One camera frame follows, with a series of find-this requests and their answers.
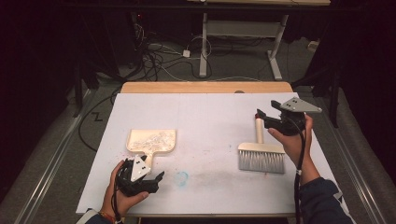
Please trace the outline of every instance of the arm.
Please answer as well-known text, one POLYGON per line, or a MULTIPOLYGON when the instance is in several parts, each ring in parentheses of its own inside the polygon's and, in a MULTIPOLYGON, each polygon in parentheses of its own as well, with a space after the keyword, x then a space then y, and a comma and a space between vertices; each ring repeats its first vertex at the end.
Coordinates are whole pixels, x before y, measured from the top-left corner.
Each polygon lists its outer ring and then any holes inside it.
MULTIPOLYGON (((305 115, 305 121, 305 149, 299 195, 304 223, 354 223, 338 201, 342 193, 332 181, 320 177, 318 169, 312 161, 310 150, 313 120, 305 115)), ((268 129, 268 132, 283 145, 286 154, 297 166, 302 147, 300 136, 285 136, 272 128, 268 129)))
MULTIPOLYGON (((124 161, 120 161, 119 164, 114 168, 113 172, 111 172, 110 183, 107 186, 105 198, 103 199, 103 204, 101 210, 98 212, 94 210, 89 210, 87 213, 77 222, 77 224, 87 223, 87 224, 111 224, 115 222, 115 213, 111 206, 111 198, 114 193, 114 182, 117 175, 117 171, 121 168, 124 161)), ((148 192, 140 192, 133 197, 126 197, 122 194, 121 191, 117 190, 117 206, 119 213, 122 217, 125 217, 128 210, 136 205, 137 203, 142 202, 148 196, 148 192)))

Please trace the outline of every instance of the desk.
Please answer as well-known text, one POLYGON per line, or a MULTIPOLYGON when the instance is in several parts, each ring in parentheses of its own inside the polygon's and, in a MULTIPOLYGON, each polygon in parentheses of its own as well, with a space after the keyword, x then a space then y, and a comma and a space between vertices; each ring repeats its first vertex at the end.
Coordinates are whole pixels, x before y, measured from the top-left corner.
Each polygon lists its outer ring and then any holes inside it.
MULTIPOLYGON (((283 5, 283 6, 328 6, 330 0, 206 0, 208 3, 226 3, 226 4, 251 4, 251 5, 283 5)), ((203 31, 202 31, 202 52, 200 61, 200 77, 206 77, 207 49, 206 42, 208 35, 231 35, 231 36, 253 36, 253 37, 274 37, 275 43, 272 50, 267 51, 268 60, 274 74, 275 80, 282 80, 279 66, 276 62, 276 54, 282 40, 283 32, 286 28, 286 22, 289 15, 283 15, 280 22, 258 22, 258 21, 212 21, 204 13, 203 31)))
MULTIPOLYGON (((84 213, 87 208, 100 209, 102 197, 98 195, 105 192, 112 169, 119 160, 133 156, 125 144, 127 133, 134 128, 176 129, 177 144, 172 152, 154 158, 147 179, 165 171, 160 189, 133 207, 130 216, 294 216, 295 167, 289 158, 285 159, 284 175, 237 168, 238 145, 255 141, 256 108, 277 116, 270 100, 285 102, 297 96, 290 90, 289 84, 283 82, 125 83, 114 104, 77 213, 84 213)), ((269 144, 277 143, 267 132, 264 139, 269 144)), ((315 134, 311 152, 320 173, 334 180, 315 134)))

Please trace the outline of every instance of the blue marker drawing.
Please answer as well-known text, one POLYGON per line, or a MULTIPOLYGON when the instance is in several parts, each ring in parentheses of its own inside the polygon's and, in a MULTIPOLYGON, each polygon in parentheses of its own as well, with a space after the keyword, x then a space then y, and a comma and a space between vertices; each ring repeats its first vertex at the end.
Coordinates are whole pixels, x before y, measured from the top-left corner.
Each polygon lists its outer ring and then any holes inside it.
POLYGON ((177 172, 174 180, 179 187, 183 187, 186 185, 188 179, 189 175, 186 172, 177 172))

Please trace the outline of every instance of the hand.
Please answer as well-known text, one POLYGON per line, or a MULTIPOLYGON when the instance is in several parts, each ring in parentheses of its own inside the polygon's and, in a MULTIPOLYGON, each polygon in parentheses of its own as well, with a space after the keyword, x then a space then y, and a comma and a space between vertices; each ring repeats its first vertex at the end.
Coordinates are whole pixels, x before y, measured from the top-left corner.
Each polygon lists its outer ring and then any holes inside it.
MULTIPOLYGON (((110 184, 106 189, 105 198, 103 199, 103 205, 100 210, 100 212, 104 212, 112 217, 116 216, 114 214, 113 208, 111 207, 111 198, 114 193, 114 182, 117 175, 117 171, 120 169, 123 163, 124 161, 120 161, 119 164, 116 166, 116 168, 114 168, 113 172, 111 172, 110 184)), ((142 202, 149 196, 149 193, 145 191, 140 192, 133 197, 125 196, 120 190, 117 190, 116 193, 117 193, 117 207, 122 217, 125 217, 126 213, 132 206, 142 202)))
MULTIPOLYGON (((312 127, 314 121, 311 117, 305 115, 305 130, 303 131, 303 135, 305 138, 305 149, 304 149, 304 160, 302 166, 302 175, 300 179, 300 184, 303 185, 313 179, 320 177, 315 164, 311 159, 311 143, 312 143, 312 127)), ((278 130, 269 128, 268 133, 271 134, 277 141, 279 141, 283 148, 285 149, 286 154, 290 157, 291 161, 297 167, 298 160, 300 158, 301 148, 302 148, 302 139, 299 134, 294 136, 286 136, 283 133, 280 133, 278 130)))

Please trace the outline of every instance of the gray bristles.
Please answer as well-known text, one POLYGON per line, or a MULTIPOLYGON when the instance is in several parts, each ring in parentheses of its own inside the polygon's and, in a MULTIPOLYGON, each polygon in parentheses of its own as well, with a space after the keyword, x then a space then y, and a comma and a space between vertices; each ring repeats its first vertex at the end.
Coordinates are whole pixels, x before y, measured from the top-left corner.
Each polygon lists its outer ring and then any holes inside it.
POLYGON ((284 153, 239 150, 239 169, 285 174, 284 153))

